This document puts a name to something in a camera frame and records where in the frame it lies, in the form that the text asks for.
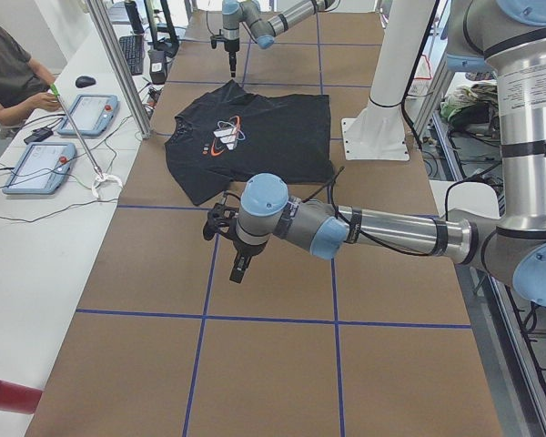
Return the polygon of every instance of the brown table surface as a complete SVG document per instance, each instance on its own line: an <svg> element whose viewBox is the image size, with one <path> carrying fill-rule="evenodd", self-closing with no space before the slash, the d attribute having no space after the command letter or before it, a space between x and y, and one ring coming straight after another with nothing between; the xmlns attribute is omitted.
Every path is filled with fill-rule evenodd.
<svg viewBox="0 0 546 437"><path fill-rule="evenodd" d="M242 285L228 280L232 245L202 239L214 202L193 207L166 169L174 115L228 81L203 15L187 35L27 436L501 435L447 259L348 246L328 262L272 239ZM376 15L314 16L267 51L242 37L247 91L330 96L339 204L436 212L420 153L344 159L339 123L367 103Z"/></svg>

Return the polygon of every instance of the keyboard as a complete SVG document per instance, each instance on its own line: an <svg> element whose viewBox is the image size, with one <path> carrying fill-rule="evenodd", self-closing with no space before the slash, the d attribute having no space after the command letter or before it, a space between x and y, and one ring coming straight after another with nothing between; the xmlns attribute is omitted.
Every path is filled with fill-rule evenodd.
<svg viewBox="0 0 546 437"><path fill-rule="evenodd" d="M144 72L144 36L121 36L119 46L124 53L131 76L141 75Z"/></svg>

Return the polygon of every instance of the robotic arm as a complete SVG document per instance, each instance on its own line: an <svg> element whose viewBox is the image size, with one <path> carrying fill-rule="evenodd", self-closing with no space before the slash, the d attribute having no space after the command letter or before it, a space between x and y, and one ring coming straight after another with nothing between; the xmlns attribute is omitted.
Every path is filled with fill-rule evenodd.
<svg viewBox="0 0 546 437"><path fill-rule="evenodd" d="M257 0L223 0L222 19L223 30L219 35L211 36L212 48L217 48L217 42L222 41L228 53L230 76L237 75L237 52L240 50L239 27L247 23L248 31L261 48L269 48L275 43L275 37L287 32L297 23L311 15L327 10L335 0L303 0L288 9L264 21Z"/></svg>
<svg viewBox="0 0 546 437"><path fill-rule="evenodd" d="M237 248L232 280L273 234L323 259L343 242L447 256L546 306L546 0L453 0L449 40L450 66L498 72L503 217L453 210L446 221L302 202L279 178L257 175L240 208L223 199L208 213L205 239L219 233Z"/></svg>

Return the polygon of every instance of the red cylinder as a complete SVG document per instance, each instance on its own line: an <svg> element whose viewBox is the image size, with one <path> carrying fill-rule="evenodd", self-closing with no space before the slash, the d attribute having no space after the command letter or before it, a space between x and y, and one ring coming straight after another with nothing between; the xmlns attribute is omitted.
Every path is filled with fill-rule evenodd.
<svg viewBox="0 0 546 437"><path fill-rule="evenodd" d="M0 380L0 410L33 414L43 392Z"/></svg>

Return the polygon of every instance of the white table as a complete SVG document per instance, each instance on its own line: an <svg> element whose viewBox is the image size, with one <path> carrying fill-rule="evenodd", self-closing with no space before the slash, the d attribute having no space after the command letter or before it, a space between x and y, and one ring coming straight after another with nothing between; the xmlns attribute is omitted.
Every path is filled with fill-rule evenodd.
<svg viewBox="0 0 546 437"><path fill-rule="evenodd" d="M119 36L127 34L129 29L125 25L116 27ZM94 77L96 85L77 89L75 79L81 75ZM134 76L134 80L137 89L146 84L142 76ZM95 30L56 80L56 86L68 106L76 94L118 95L118 113L101 138L130 116ZM31 119L46 114L37 110ZM25 149L23 139L33 128L53 120L47 118L23 129L2 155L0 163L13 167ZM88 139L87 144L93 147L101 138ZM58 139L54 135L48 141ZM117 153L109 172L124 182L140 140L137 125L129 118L107 141ZM84 154L79 142L71 141L76 144L77 153ZM101 145L93 153L105 171L113 152ZM8 174L0 172L0 187ZM91 186L95 172L86 155L76 160L71 175ZM112 200L117 198L120 188L116 184L105 184L99 192L103 200ZM92 200L90 189L69 178L53 195L43 198L6 196L0 190L0 216L35 219ZM32 224L0 219L0 379L40 389L45 387L115 209L115 202L94 203ZM31 417L0 412L0 437L24 435Z"/></svg>

